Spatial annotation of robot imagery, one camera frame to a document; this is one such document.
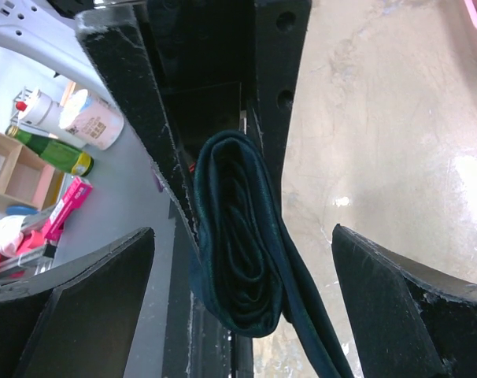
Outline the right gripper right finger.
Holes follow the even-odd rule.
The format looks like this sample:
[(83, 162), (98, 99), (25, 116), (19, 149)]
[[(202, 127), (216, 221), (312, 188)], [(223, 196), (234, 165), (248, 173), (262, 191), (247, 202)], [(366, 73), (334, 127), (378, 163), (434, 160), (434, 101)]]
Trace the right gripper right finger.
[(477, 377), (477, 284), (336, 225), (332, 254), (366, 377)]

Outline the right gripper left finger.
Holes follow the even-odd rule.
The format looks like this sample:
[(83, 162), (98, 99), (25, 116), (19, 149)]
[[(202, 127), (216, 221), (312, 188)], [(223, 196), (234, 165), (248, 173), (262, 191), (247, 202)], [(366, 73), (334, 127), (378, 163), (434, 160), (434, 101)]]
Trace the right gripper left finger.
[(0, 287), (0, 377), (122, 377), (153, 263), (151, 228)]

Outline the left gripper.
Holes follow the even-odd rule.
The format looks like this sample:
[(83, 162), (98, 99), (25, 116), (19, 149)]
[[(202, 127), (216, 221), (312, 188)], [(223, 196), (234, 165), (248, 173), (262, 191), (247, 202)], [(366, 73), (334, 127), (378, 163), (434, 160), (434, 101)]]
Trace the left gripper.
[(150, 156), (198, 249), (188, 165), (243, 129), (281, 181), (310, 1), (147, 1), (76, 16), (76, 38)]

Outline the dark green tie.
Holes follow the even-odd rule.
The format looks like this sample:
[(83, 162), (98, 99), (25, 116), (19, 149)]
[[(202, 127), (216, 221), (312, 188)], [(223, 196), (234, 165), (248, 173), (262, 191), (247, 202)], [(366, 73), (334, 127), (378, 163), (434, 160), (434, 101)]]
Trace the dark green tie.
[(281, 317), (320, 377), (353, 372), (317, 286), (283, 221), (266, 164), (244, 133), (215, 134), (194, 170), (198, 252), (195, 295), (227, 329), (262, 338)]

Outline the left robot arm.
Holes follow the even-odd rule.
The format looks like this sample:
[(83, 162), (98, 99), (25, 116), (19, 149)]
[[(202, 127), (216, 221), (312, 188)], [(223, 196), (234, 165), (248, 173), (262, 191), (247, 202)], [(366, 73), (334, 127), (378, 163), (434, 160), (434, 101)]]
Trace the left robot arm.
[(197, 236), (190, 163), (217, 132), (260, 148), (280, 189), (309, 1), (0, 1), (0, 47), (126, 118)]

